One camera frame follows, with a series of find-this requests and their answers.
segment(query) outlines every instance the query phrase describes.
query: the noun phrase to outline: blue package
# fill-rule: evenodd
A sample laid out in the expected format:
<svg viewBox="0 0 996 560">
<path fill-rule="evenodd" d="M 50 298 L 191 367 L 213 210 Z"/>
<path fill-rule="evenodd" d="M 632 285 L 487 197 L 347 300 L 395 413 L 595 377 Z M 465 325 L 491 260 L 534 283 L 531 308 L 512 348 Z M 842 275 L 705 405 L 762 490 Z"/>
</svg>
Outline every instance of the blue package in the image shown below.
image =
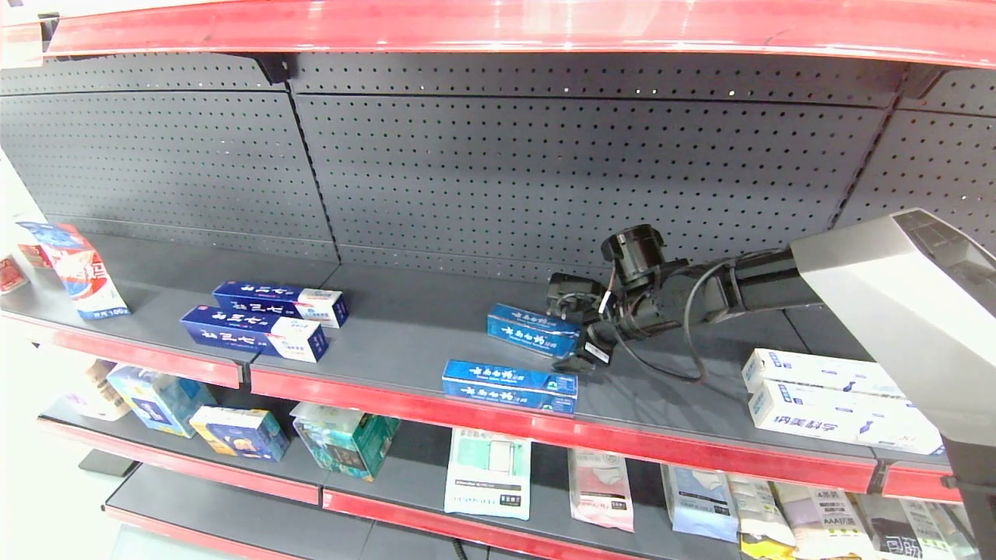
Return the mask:
<svg viewBox="0 0 996 560">
<path fill-rule="evenodd" d="M 198 305 L 180 323 L 197 344 L 260 352 L 288 360 L 314 364 L 329 348 L 322 325 L 317 321 Z"/>
<path fill-rule="evenodd" d="M 308 319 L 334 329 L 342 327 L 350 316 L 343 292 L 334 290 L 229 280 L 212 294 L 224 309 Z"/>
<path fill-rule="evenodd" d="M 489 364 L 450 360 L 442 374 L 443 392 L 452 397 L 572 415 L 578 378 Z"/>
<path fill-rule="evenodd" d="M 488 314 L 488 335 L 559 359 L 574 352 L 581 326 L 499 303 Z"/>
</svg>

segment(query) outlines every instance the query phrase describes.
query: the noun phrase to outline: light blue box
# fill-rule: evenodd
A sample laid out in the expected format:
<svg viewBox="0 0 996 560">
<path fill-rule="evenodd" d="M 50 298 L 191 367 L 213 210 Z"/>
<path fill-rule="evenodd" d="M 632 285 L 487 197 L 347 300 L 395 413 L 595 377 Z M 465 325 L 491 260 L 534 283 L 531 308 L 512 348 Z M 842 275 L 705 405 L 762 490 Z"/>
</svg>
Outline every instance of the light blue box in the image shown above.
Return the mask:
<svg viewBox="0 0 996 560">
<path fill-rule="evenodd" d="M 574 352 L 581 326 L 499 303 L 488 314 L 488 335 L 560 359 Z"/>
<path fill-rule="evenodd" d="M 452 397 L 565 415 L 578 403 L 576 376 L 458 360 L 446 364 L 442 388 Z"/>
</svg>

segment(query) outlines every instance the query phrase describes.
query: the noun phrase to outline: toothpaste box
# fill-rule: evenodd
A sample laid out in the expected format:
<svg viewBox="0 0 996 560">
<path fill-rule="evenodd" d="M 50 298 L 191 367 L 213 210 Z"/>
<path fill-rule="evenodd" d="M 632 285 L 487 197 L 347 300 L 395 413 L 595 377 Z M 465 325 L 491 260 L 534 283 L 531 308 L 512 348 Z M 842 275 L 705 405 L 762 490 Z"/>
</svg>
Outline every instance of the toothpaste box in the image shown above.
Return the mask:
<svg viewBox="0 0 996 560">
<path fill-rule="evenodd" d="M 229 311 L 273 313 L 318 321 L 338 329 L 350 316 L 343 292 L 229 280 L 214 289 L 218 305 Z"/>
<path fill-rule="evenodd" d="M 329 342 L 317 321 L 198 305 L 180 319 L 197 344 L 318 362 Z"/>
<path fill-rule="evenodd" d="M 758 348 L 741 372 L 747 392 L 757 393 L 763 380 L 812 385 L 847 393 L 904 398 L 902 391 L 875 362 L 827 358 Z"/>
<path fill-rule="evenodd" d="M 740 542 L 737 508 L 725 474 L 670 464 L 662 464 L 660 474 L 667 515 L 675 531 Z"/>
<path fill-rule="evenodd" d="M 904 399 L 765 380 L 748 407 L 761 429 L 925 455 L 944 453 L 940 432 Z"/>
<path fill-rule="evenodd" d="M 201 407 L 190 425 L 222 455 L 279 461 L 289 445 L 269 411 Z"/>
<path fill-rule="evenodd" d="M 577 376 L 458 360 L 446 364 L 442 388 L 453 397 L 567 415 L 578 402 Z"/>
<path fill-rule="evenodd" d="M 499 303 L 488 314 L 488 335 L 544 356 L 565 358 L 574 352 L 581 327 Z"/>
<path fill-rule="evenodd" d="M 138 366 L 118 365 L 108 381 L 142 423 L 175 435 L 193 437 L 190 417 L 202 405 L 215 405 L 207 386 Z"/>
</svg>

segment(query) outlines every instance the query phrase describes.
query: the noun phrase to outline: blue toothpaste box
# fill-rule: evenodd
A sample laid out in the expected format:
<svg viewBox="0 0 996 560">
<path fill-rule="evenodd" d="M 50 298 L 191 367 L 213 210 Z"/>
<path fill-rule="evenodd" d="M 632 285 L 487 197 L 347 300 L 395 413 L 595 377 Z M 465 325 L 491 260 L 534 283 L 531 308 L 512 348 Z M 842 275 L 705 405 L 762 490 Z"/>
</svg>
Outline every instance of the blue toothpaste box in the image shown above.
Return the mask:
<svg viewBox="0 0 996 560">
<path fill-rule="evenodd" d="M 574 352 L 581 327 L 499 303 L 488 314 L 488 335 L 545 356 L 565 358 Z"/>
<path fill-rule="evenodd" d="M 333 290 L 229 280 L 212 293 L 224 309 L 308 319 L 334 329 L 350 316 L 343 292 Z"/>
<path fill-rule="evenodd" d="M 180 319 L 197 344 L 318 362 L 329 348 L 321 323 L 198 305 Z"/>
<path fill-rule="evenodd" d="M 199 381 L 138 366 L 117 366 L 108 374 L 108 382 L 146 426 L 184 437 L 193 437 L 194 413 L 202 405 L 215 404 Z"/>
<path fill-rule="evenodd" d="M 446 364 L 442 389 L 453 397 L 566 415 L 578 403 L 576 376 L 458 360 Z"/>
</svg>

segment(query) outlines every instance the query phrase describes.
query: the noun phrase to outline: teal box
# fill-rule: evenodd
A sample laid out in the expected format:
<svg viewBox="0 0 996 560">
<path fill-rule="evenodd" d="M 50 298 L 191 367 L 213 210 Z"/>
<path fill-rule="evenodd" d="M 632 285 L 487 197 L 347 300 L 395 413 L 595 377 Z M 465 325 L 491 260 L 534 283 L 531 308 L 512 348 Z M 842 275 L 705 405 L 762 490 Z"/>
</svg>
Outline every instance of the teal box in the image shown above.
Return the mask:
<svg viewBox="0 0 996 560">
<path fill-rule="evenodd" d="M 108 382 L 146 426 L 184 437 L 195 434 L 190 418 L 197 410 L 217 404 L 199 381 L 138 366 L 117 366 Z"/>
<path fill-rule="evenodd" d="M 298 403 L 294 430 L 321 468 L 373 482 L 401 420 Z"/>
</svg>

